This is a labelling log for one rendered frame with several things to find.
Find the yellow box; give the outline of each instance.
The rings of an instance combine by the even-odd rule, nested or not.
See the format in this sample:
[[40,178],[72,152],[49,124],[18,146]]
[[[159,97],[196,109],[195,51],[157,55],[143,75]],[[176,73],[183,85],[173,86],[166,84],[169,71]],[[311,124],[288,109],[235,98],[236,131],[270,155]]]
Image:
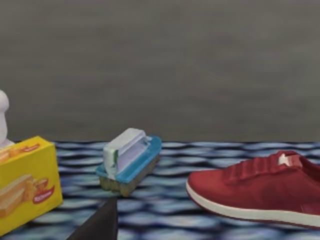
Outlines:
[[62,202],[54,144],[36,136],[0,149],[0,236]]

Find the white shoe sole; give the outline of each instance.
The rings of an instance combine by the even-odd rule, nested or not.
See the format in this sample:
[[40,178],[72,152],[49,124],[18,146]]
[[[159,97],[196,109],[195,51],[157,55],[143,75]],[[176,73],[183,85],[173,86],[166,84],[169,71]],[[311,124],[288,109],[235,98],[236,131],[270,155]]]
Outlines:
[[250,221],[280,222],[299,226],[320,228],[319,215],[282,210],[246,209],[221,205],[197,194],[189,186],[188,182],[186,183],[186,191],[188,192],[192,200],[195,201],[198,205],[206,210],[222,216]]

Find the gray background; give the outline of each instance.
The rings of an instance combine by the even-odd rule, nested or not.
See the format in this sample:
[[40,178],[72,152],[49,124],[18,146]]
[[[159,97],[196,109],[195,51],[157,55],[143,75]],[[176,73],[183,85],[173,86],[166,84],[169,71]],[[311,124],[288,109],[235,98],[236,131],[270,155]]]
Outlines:
[[1,0],[9,137],[320,139],[318,0]]

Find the blue and white patterned surface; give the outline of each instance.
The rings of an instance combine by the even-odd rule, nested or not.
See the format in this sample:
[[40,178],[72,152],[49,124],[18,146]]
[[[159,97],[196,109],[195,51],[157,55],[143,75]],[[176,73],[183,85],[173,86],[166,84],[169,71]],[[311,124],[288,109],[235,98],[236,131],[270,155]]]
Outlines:
[[[56,142],[64,204],[2,240],[64,240],[112,193],[100,189],[95,168],[104,142]],[[119,240],[320,240],[320,231],[218,217],[188,198],[190,172],[225,168],[254,156],[295,150],[320,164],[320,143],[165,142],[152,175],[130,198],[118,200]]]

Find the brush bristles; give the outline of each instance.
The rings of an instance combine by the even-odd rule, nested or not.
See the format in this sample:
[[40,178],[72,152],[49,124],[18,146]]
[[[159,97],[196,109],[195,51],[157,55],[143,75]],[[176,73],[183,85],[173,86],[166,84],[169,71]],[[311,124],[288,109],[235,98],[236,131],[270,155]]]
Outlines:
[[121,183],[105,177],[99,177],[102,189],[106,191],[120,192],[123,197],[128,197],[143,180],[143,178],[152,173],[159,160],[159,156],[155,157],[134,179],[129,183]]

